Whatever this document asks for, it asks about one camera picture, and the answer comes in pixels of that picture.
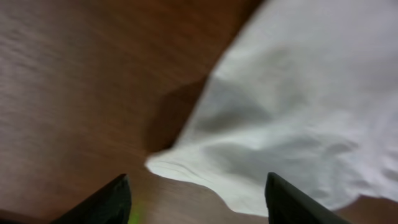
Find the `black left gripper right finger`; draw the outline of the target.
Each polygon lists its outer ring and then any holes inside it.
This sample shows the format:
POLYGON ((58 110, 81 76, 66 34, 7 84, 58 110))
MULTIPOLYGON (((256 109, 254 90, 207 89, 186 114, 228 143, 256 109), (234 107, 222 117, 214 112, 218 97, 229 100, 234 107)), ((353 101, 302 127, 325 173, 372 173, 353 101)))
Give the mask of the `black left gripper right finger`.
POLYGON ((274 172, 267 175, 269 224, 348 224, 274 172))

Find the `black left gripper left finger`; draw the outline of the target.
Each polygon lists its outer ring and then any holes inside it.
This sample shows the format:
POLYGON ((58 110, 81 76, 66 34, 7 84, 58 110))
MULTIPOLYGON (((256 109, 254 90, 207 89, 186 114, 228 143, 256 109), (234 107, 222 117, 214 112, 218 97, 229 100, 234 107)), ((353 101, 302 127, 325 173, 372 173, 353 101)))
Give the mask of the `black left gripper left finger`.
POLYGON ((129 178, 121 174, 52 224, 127 224, 131 205, 129 178))

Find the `white polo shirt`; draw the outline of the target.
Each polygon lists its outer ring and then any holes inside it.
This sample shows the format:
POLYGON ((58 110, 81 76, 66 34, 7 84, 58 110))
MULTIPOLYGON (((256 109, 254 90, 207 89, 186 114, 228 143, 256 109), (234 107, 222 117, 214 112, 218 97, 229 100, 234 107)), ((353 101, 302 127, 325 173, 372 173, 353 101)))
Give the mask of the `white polo shirt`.
POLYGON ((265 2, 146 167, 262 217, 270 172, 330 210, 397 200, 397 1, 265 2))

